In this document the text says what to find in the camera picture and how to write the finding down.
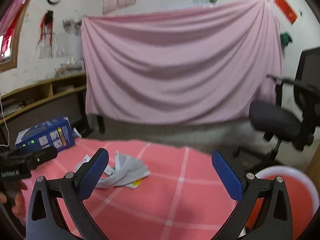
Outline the left hand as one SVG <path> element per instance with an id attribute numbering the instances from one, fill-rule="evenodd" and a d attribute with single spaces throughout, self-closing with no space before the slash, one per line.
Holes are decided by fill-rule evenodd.
<path id="1" fill-rule="evenodd" d="M 14 188 L 14 196 L 12 197 L 14 204 L 12 205 L 11 210 L 17 218 L 23 219 L 26 216 L 26 207 L 22 191 L 27 190 L 28 187 L 23 181 L 18 180 L 14 182 Z"/>

